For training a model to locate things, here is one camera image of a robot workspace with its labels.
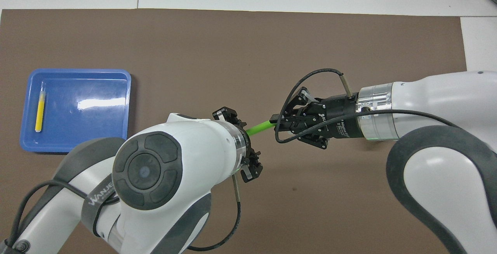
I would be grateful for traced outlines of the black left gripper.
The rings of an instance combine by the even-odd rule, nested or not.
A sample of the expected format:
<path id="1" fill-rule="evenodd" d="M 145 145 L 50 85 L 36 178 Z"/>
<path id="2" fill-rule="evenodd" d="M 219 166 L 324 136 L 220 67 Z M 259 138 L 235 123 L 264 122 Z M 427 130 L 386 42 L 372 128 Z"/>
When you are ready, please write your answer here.
<path id="1" fill-rule="evenodd" d="M 315 124 L 317 123 L 316 114 L 311 114 L 311 104 L 321 103 L 323 99 L 314 97 L 309 93 L 306 87 L 301 87 L 296 94 L 294 94 L 289 103 L 287 103 L 283 114 L 273 114 L 271 116 L 271 123 L 276 124 L 278 118 L 281 118 L 281 124 Z M 263 166 L 259 162 L 260 152 L 255 152 L 252 148 L 250 136 L 244 127 L 247 123 L 238 120 L 237 112 L 228 107 L 221 107 L 214 111 L 212 116 L 215 120 L 234 122 L 234 125 L 241 132 L 243 140 L 245 141 L 245 149 L 241 158 L 241 177 L 244 183 L 249 183 L 256 178 L 259 178 Z"/>

